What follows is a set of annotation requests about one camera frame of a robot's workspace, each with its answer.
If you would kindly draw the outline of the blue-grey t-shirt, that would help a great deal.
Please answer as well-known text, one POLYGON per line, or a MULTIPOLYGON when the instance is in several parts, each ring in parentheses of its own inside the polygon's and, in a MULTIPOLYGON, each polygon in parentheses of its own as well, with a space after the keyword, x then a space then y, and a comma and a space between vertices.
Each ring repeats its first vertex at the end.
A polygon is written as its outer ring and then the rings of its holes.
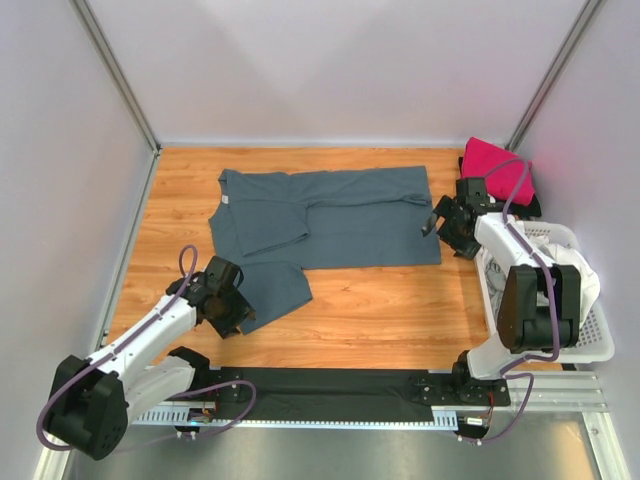
POLYGON ((423 166, 218 178, 209 220, 217 255, 238 265, 241 294, 255 317, 248 335, 309 303, 308 270, 438 265, 433 210, 423 166))

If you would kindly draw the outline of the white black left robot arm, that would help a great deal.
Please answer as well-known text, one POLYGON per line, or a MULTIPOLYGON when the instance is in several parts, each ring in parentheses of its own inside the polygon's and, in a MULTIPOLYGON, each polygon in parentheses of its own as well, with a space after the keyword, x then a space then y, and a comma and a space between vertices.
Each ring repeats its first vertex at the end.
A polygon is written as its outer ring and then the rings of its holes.
POLYGON ((227 338, 255 311, 240 293, 241 268, 214 256, 206 268, 181 267, 154 307, 132 328, 86 358, 68 356, 57 367, 36 435, 53 451, 77 450, 94 460, 110 455, 131 423, 166 400, 199 401, 247 380, 216 382, 209 360, 186 347, 154 360, 175 339, 202 323, 227 338))

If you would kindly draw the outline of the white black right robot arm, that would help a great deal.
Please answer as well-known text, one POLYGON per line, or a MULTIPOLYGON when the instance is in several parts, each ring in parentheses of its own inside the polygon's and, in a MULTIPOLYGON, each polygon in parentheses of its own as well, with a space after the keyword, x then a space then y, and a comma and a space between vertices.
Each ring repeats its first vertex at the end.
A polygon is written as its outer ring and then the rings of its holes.
POLYGON ((486 380, 503 377, 527 361, 554 362, 576 346, 581 319, 581 276, 570 264, 543 253, 494 203, 481 177, 456 181, 456 194, 443 196, 422 227, 436 231, 454 254, 472 260, 488 251, 506 275, 496 332, 466 353, 467 368, 450 379, 452 395, 470 404, 484 395, 486 380))

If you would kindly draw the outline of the grey t-shirt in basket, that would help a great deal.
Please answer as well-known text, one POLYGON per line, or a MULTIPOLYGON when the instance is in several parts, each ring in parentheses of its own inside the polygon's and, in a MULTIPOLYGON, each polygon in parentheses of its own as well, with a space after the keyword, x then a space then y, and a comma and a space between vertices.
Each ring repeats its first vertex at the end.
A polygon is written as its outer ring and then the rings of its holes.
POLYGON ((492 311, 494 316, 497 316, 506 285, 506 275, 494 259, 489 260, 485 266, 485 278, 492 311))

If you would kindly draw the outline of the folded pink t-shirt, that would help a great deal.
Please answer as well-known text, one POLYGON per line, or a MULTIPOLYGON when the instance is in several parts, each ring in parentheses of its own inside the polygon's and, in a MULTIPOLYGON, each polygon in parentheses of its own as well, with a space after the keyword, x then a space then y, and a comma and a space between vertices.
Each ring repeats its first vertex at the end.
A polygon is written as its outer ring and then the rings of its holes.
POLYGON ((461 177, 485 177, 487 192, 497 200, 509 198, 523 170, 524 160, 512 152, 476 137, 466 143, 461 177))

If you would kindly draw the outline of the folded black t-shirt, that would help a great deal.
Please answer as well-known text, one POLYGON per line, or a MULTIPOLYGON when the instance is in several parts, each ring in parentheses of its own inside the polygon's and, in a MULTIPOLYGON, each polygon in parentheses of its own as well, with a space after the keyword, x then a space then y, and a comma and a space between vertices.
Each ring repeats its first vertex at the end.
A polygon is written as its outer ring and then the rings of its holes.
MULTIPOLYGON (((462 157, 459 158, 459 167, 461 172, 462 157)), ((541 206, 536 196, 535 188, 533 186, 533 178, 531 171, 527 172, 527 175, 516 192, 510 206, 509 213, 518 215, 522 218, 540 217, 541 206)))

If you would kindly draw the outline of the white plastic laundry basket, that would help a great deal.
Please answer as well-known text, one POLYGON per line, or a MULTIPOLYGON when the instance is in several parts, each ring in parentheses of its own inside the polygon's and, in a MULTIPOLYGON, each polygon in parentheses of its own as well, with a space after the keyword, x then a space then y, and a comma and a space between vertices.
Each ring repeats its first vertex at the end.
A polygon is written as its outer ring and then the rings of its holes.
MULTIPOLYGON (((518 221, 520 229, 529 237, 547 237, 553 244, 582 252, 582 248, 573 231, 568 227, 542 221, 518 221)), ((482 247, 477 253, 476 264, 479 283, 484 302, 485 321, 489 336, 496 333, 496 315, 498 311, 496 295, 488 284, 488 265, 493 256, 482 247)), ((579 339, 574 347, 563 348, 558 357, 559 363, 589 364, 610 360, 615 353, 608 323, 598 300, 592 305, 586 319, 580 325, 579 339)))

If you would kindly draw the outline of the white t-shirt in basket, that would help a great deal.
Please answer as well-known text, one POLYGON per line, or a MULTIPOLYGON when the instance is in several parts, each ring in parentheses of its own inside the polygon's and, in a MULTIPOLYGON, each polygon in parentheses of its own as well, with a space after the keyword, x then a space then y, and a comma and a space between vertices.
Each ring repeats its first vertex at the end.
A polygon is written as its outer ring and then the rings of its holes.
MULTIPOLYGON (((576 248, 577 243, 569 234, 562 234, 562 239, 560 239, 557 235, 552 235, 551 233, 543 232, 540 229, 535 229, 534 233, 528 234, 527 237, 545 255, 548 255, 562 265, 569 264, 578 270, 580 274, 581 292, 579 328, 580 336, 583 336, 583 334, 588 332, 587 327, 592 323, 590 318, 594 316, 593 308, 601 290, 600 280, 597 273, 591 268, 581 252, 576 248)), ((494 316, 489 300, 485 278, 485 266, 488 261, 494 259, 494 257, 485 250, 482 250, 476 256, 476 259, 483 271, 481 278, 484 280, 484 287, 482 290, 486 296, 485 310, 487 326, 489 327, 489 333, 493 334, 496 331, 497 316, 494 316)))

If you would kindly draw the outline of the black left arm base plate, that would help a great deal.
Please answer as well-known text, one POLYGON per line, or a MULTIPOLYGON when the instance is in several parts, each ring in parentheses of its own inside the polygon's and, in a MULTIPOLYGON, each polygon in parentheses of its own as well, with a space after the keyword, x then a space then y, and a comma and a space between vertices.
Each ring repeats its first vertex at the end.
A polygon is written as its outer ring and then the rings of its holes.
MULTIPOLYGON (((208 372, 198 374, 194 379, 190 390, 200 390, 212 385, 218 385, 234 380, 244 380, 244 372, 240 369, 219 369, 209 370, 208 372)), ((207 402, 222 403, 246 403, 252 397, 252 391, 249 386, 225 386, 216 390, 210 390, 200 393, 192 397, 192 400, 204 400, 207 402)))

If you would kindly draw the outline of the right aluminium corner post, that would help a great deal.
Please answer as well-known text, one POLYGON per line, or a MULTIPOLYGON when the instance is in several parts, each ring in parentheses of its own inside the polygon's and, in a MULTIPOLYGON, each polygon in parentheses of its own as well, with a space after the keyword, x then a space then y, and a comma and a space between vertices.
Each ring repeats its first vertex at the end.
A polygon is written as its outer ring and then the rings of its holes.
POLYGON ((506 142, 505 147, 508 151, 516 151, 525 140, 527 133, 577 51, 582 39, 605 5, 605 0, 587 0, 582 3, 575 20, 542 76, 513 133, 506 142))

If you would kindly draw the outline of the aluminium corner post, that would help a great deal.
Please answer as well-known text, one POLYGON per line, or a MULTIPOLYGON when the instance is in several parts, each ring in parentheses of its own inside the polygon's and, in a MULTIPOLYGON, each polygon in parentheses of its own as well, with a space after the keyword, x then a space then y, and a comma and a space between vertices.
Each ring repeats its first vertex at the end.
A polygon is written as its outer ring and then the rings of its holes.
POLYGON ((542 76, 513 133, 506 142, 505 147, 508 151, 516 151, 525 140, 527 133, 577 51, 582 39, 605 5, 605 0, 587 0, 582 3, 575 20, 542 76))
POLYGON ((154 154, 157 154, 161 150, 161 143, 157 139, 129 82, 127 81, 124 71, 117 60, 90 3, 85 0, 70 0, 70 5, 78 16, 81 25, 85 29, 89 40, 106 68, 109 77, 111 78, 140 134, 151 151, 154 154))

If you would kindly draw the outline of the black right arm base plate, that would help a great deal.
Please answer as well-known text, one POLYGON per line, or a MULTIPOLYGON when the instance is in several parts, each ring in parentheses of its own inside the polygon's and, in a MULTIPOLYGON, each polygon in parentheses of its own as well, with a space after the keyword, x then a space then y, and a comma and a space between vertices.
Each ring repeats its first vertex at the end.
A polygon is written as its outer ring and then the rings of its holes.
POLYGON ((409 385, 414 398, 429 406, 511 405, 505 380, 477 380, 453 373, 421 372, 409 379, 409 385))

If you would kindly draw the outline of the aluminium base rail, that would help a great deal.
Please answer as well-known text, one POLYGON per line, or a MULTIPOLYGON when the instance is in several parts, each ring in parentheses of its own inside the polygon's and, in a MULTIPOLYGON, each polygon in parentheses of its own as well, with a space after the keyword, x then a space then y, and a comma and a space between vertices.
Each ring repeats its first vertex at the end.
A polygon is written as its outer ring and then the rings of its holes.
POLYGON ((429 407, 515 407, 540 411, 603 411, 606 401, 589 372, 514 372, 509 380, 476 380, 461 366, 428 370, 199 368, 195 401, 218 415, 256 401, 252 417, 399 417, 429 407))

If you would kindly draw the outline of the left aluminium corner post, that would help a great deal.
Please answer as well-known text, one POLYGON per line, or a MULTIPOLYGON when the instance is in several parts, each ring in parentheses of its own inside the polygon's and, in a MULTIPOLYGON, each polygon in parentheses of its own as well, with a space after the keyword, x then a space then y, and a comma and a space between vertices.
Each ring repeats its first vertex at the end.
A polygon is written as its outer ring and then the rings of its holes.
POLYGON ((157 154, 161 150, 161 143, 157 139, 129 82, 127 81, 124 71, 117 60, 90 3, 85 0, 70 0, 70 5, 78 16, 81 25, 85 29, 89 40, 106 68, 109 77, 111 78, 140 134, 151 151, 154 154, 157 154))

